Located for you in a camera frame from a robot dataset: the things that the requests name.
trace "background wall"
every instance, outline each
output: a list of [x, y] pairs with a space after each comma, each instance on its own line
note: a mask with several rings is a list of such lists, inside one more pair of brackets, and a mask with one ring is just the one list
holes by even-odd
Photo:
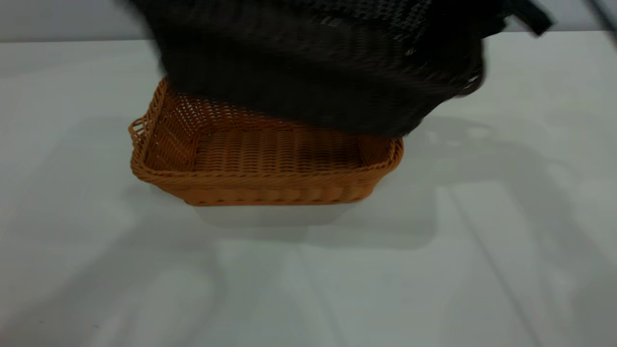
[[[0, 41], [127, 40], [145, 37], [122, 0], [0, 1]], [[555, 30], [596, 30], [584, 0], [535, 0], [558, 21]], [[602, 0], [617, 14], [617, 1]], [[518, 24], [509, 30], [521, 30]]]

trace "white table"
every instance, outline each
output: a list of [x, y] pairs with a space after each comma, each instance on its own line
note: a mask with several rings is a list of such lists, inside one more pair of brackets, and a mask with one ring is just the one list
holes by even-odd
[[617, 346], [617, 51], [491, 38], [366, 201], [138, 181], [145, 41], [0, 44], [0, 346]]

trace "rectangular basket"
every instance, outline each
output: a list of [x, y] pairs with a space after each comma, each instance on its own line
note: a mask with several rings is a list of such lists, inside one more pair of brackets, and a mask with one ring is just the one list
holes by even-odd
[[284, 122], [176, 93], [166, 80], [129, 132], [133, 173], [195, 206], [359, 201], [403, 155], [400, 138]]

